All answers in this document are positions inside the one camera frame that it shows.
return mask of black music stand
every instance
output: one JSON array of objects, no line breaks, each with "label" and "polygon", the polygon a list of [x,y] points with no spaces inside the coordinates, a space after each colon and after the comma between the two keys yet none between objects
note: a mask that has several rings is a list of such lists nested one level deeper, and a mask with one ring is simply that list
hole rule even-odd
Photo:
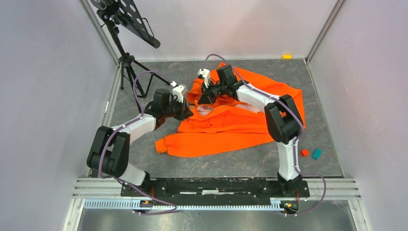
[{"label": "black music stand", "polygon": [[[160,42],[154,37],[153,31],[150,28],[147,19],[141,17],[133,0],[90,0],[90,1],[92,2],[92,5],[98,8],[96,14],[102,19],[104,25],[106,25],[106,27],[108,28],[109,33],[111,34],[112,39],[115,42],[121,54],[121,57],[119,58],[121,76],[120,89],[123,90],[124,70],[126,70],[127,76],[129,77],[128,80],[130,82],[131,87],[133,88],[133,80],[136,78],[136,74],[131,64],[135,63],[136,65],[138,65],[139,67],[143,68],[146,71],[149,71],[150,69],[136,61],[133,55],[130,55],[128,52],[125,52],[117,35],[119,33],[119,28],[116,25],[121,24],[126,29],[130,30],[133,34],[137,35],[139,38],[149,43],[154,48],[160,47]],[[151,35],[147,31],[147,27],[144,21],[146,21],[147,25],[149,26],[149,29],[152,33]],[[138,95],[138,97],[146,98],[150,88],[150,84],[152,83],[153,76],[159,78],[167,85],[170,85],[168,81],[152,73],[146,91],[143,90],[141,84],[139,83],[139,80],[136,81],[136,87],[140,91],[140,95]]]}]

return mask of aluminum frame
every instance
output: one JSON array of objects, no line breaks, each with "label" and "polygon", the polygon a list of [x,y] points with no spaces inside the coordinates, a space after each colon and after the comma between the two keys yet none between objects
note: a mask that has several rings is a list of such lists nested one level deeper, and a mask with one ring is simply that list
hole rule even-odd
[{"label": "aluminum frame", "polygon": [[[301,198],[301,200],[320,200],[323,193],[323,182],[320,179],[305,179],[309,185],[310,197]],[[343,178],[328,178],[326,179],[327,190],[324,200],[347,200],[352,211],[353,220],[357,231],[371,231],[371,227],[367,222],[365,208],[361,201],[360,192],[358,191],[356,181],[354,179]],[[115,209],[129,209],[126,203],[129,200],[149,200],[145,197],[121,197],[120,192],[122,185],[114,179],[98,179],[98,178],[78,178],[74,193],[71,199],[71,205],[68,210],[63,231],[76,231],[78,229],[79,221],[87,201],[102,202],[98,208],[112,209],[112,205],[103,202],[123,203],[115,206]],[[271,204],[277,201],[294,200],[295,198],[271,198]],[[230,206],[224,208],[221,206],[191,206],[183,207],[182,210],[270,210],[276,211],[274,206]]]}]

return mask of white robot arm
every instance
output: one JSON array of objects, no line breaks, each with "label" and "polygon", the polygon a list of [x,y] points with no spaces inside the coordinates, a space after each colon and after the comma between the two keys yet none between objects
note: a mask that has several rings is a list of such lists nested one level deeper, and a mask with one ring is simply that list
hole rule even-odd
[{"label": "white robot arm", "polygon": [[297,141],[295,143],[294,141],[300,134],[300,126],[289,113],[286,113],[284,117],[281,116],[281,113],[286,111],[275,100],[271,99],[271,96],[284,102],[302,121],[293,98],[289,95],[280,97],[269,94],[255,88],[250,83],[245,86],[242,81],[237,80],[230,65],[219,67],[217,74],[220,81],[212,83],[209,81],[210,72],[208,70],[204,69],[198,72],[199,77],[204,80],[201,87],[203,94],[199,103],[213,104],[218,96],[228,95],[238,101],[248,103],[260,111],[265,111],[268,131],[278,145],[280,163],[278,178],[291,181],[299,177],[294,166],[294,158],[297,158],[297,155],[293,154],[293,146],[297,148]]},{"label": "white robot arm", "polygon": [[157,89],[153,101],[149,103],[150,108],[147,108],[143,115],[112,128],[99,127],[88,155],[87,165],[92,169],[98,169],[108,137],[115,130],[120,129],[110,143],[110,146],[113,147],[105,151],[102,172],[136,186],[142,185],[148,173],[129,163],[130,144],[142,135],[158,129],[168,117],[177,120],[190,117],[192,112],[188,109],[184,99],[186,92],[184,85],[176,85],[172,90],[174,96],[172,99],[170,91]]}]

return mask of orange garment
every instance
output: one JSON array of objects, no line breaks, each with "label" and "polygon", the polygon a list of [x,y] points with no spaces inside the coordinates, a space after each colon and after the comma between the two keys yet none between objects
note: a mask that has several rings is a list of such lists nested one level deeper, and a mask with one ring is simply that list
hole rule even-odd
[{"label": "orange garment", "polygon": [[[305,121],[302,91],[276,82],[268,77],[235,68],[241,76],[253,86],[274,95],[289,94],[293,97],[300,116]],[[216,70],[211,71],[211,78],[219,80]],[[218,97],[215,104],[205,106],[213,108],[207,115],[197,111],[201,97],[202,79],[195,79],[192,89],[187,93],[187,100],[193,104],[190,110],[193,116],[182,121],[175,134],[166,135],[156,141],[158,153],[167,152],[179,157],[197,157],[235,151],[273,141],[268,133],[264,112],[251,112],[236,107],[246,104],[227,96]]]}]

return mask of metal track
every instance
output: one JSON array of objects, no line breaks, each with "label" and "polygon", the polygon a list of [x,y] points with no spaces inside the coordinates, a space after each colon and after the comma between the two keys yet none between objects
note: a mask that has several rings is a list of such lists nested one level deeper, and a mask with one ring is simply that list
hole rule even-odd
[{"label": "metal track", "polygon": [[[309,198],[304,200],[320,200],[323,194],[323,182],[320,179],[305,179],[309,185]],[[324,200],[361,200],[354,179],[326,179],[327,190]],[[121,187],[113,179],[78,178],[72,198],[82,199],[141,199],[146,197],[122,197]],[[294,198],[271,198],[271,200],[293,200]]]},{"label": "metal track", "polygon": [[[169,210],[172,206],[154,205],[147,207],[142,204],[142,199],[85,199],[84,208],[86,209],[133,209],[133,210]],[[177,206],[177,210],[253,210],[253,211],[283,211],[280,208],[280,200],[271,200],[270,205],[206,205],[206,206]]]}]

